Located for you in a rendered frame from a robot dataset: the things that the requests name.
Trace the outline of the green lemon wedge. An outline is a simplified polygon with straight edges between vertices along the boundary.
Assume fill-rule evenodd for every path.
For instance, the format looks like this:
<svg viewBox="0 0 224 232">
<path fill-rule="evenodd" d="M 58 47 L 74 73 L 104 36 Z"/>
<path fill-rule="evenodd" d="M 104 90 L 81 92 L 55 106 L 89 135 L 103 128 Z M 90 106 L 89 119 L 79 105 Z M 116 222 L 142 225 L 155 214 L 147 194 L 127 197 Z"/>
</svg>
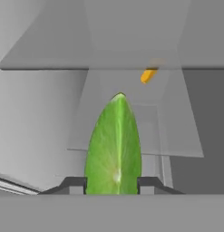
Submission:
<svg viewBox="0 0 224 232">
<path fill-rule="evenodd" d="M 141 144 L 134 112 L 126 95 L 114 95 L 93 128 L 85 161 L 87 195 L 138 193 Z"/>
</svg>

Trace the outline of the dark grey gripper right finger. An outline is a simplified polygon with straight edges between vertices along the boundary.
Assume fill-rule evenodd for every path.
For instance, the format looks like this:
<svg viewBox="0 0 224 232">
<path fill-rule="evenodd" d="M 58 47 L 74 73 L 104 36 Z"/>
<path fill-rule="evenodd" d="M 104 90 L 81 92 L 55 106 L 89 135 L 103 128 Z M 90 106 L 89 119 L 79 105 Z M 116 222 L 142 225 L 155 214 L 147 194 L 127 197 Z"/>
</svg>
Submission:
<svg viewBox="0 0 224 232">
<path fill-rule="evenodd" d="M 139 195 L 181 194 L 177 189 L 165 186 L 157 177 L 138 177 L 137 193 Z"/>
</svg>

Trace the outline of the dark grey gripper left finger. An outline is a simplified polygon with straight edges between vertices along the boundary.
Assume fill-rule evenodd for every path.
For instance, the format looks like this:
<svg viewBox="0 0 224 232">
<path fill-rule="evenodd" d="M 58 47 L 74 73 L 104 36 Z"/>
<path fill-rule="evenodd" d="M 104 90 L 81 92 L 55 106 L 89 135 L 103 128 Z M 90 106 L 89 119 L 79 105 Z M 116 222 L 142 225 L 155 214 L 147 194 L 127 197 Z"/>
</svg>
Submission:
<svg viewBox="0 0 224 232">
<path fill-rule="evenodd" d="M 86 188 L 86 177 L 66 177 L 60 185 L 40 192 L 40 195 L 85 195 Z"/>
</svg>

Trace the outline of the orange carrot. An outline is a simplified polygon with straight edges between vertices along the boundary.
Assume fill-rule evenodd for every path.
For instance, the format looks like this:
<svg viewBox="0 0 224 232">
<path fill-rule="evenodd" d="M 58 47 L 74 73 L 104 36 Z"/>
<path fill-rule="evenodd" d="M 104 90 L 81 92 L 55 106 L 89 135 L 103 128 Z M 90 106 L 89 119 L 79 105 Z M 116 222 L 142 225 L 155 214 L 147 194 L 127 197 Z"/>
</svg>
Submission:
<svg viewBox="0 0 224 232">
<path fill-rule="evenodd" d="M 146 84 L 150 81 L 150 79 L 157 73 L 157 69 L 154 70 L 145 70 L 141 75 L 141 82 Z"/>
</svg>

